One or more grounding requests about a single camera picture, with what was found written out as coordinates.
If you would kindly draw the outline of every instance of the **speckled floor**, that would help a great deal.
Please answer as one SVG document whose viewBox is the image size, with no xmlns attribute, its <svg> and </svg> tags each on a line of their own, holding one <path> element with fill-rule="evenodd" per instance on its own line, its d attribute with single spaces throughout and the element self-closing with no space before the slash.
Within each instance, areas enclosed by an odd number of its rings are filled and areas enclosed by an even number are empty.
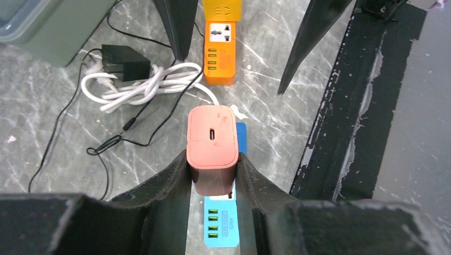
<svg viewBox="0 0 451 255">
<path fill-rule="evenodd" d="M 230 87 L 212 87 L 221 104 L 237 105 L 249 119 L 248 157 L 272 182 L 288 191 L 312 127 L 324 85 L 329 78 L 350 17 L 348 8 L 299 68 L 283 96 L 277 96 L 280 77 L 309 1 L 244 1 L 237 31 L 237 76 Z M 197 23 L 204 27 L 199 4 Z M 152 1 L 124 1 L 113 13 L 120 29 L 168 42 Z M 129 45 L 160 66 L 172 62 L 170 50 L 112 31 L 106 22 L 83 47 L 101 44 Z M 13 46 L 0 45 L 0 192 L 26 192 L 43 155 L 58 112 L 70 99 L 82 54 L 65 68 L 52 67 Z M 187 61 L 202 62 L 202 39 L 194 33 Z M 139 125 L 126 138 L 147 141 L 168 115 L 177 95 L 160 95 L 143 113 Z M 138 148 L 121 143 L 103 154 L 112 177 L 108 198 L 133 188 L 163 169 L 186 147 L 189 111 L 207 104 L 200 91 L 185 95 L 174 117 L 157 134 L 154 143 Z M 105 172 L 86 148 L 98 146 L 117 134 L 139 110 L 123 106 L 104 114 L 100 105 L 80 95 L 68 110 L 51 156 L 33 185 L 34 192 L 103 194 Z M 235 249 L 207 249 L 203 243 L 203 198 L 191 199 L 187 254 L 239 254 Z"/>
</svg>

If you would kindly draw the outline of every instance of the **gray plastic bin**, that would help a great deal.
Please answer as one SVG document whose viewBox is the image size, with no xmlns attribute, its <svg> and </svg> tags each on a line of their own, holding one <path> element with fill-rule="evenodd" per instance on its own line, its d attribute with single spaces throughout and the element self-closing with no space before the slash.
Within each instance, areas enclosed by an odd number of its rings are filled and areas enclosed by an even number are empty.
<svg viewBox="0 0 451 255">
<path fill-rule="evenodd" d="M 0 43 L 66 66 L 115 0 L 0 0 Z"/>
</svg>

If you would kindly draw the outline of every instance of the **white cable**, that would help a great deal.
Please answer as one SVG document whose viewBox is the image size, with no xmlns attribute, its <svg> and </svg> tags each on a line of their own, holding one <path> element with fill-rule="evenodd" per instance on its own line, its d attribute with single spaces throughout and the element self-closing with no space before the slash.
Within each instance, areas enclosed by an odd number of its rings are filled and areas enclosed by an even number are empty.
<svg viewBox="0 0 451 255">
<path fill-rule="evenodd" d="M 95 67 L 91 67 L 90 70 L 97 70 L 97 64 Z M 196 69 L 197 71 L 180 72 L 174 73 L 183 68 Z M 131 86 L 116 88 L 112 82 L 112 79 L 117 79 L 113 74 L 108 73 L 89 73 L 86 72 L 86 76 L 81 80 L 81 90 L 83 93 L 91 100 L 103 104 L 100 107 L 102 112 L 111 113 L 116 110 L 119 106 L 123 104 L 130 105 L 142 105 L 149 102 L 157 94 L 169 94 L 169 93 L 179 93 L 182 92 L 190 82 L 196 78 L 202 68 L 195 63 L 181 63 L 172 66 L 166 70 L 162 67 L 152 65 L 153 76 L 144 81 L 138 81 L 133 83 Z M 205 86 L 199 84 L 203 75 L 200 75 L 194 83 L 190 86 L 191 88 L 198 88 L 205 92 L 212 100 L 215 105 L 219 105 L 218 99 L 215 97 L 213 92 L 206 88 Z M 101 97 L 94 96 L 89 91 L 88 81 L 90 79 L 97 79 L 97 81 L 108 87 L 110 90 L 103 93 Z"/>
</svg>

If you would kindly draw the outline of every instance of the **black power adapter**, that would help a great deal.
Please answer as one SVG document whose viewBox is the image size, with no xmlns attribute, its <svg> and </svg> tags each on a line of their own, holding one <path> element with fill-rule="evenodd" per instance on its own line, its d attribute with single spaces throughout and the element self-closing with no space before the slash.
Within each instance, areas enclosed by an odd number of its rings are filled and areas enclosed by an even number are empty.
<svg viewBox="0 0 451 255">
<path fill-rule="evenodd" d="M 102 64 L 105 72 L 123 82 L 146 80 L 151 75 L 151 61 L 129 46 L 102 44 Z"/>
</svg>

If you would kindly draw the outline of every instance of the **pink charger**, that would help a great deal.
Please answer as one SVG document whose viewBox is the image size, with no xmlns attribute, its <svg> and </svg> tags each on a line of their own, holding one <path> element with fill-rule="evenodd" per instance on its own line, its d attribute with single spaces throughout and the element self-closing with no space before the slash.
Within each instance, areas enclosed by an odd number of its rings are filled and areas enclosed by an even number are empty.
<svg viewBox="0 0 451 255">
<path fill-rule="evenodd" d="M 223 105 L 194 108 L 188 116 L 186 157 L 194 187 L 202 196 L 232 192 L 238 162 L 235 114 Z"/>
</svg>

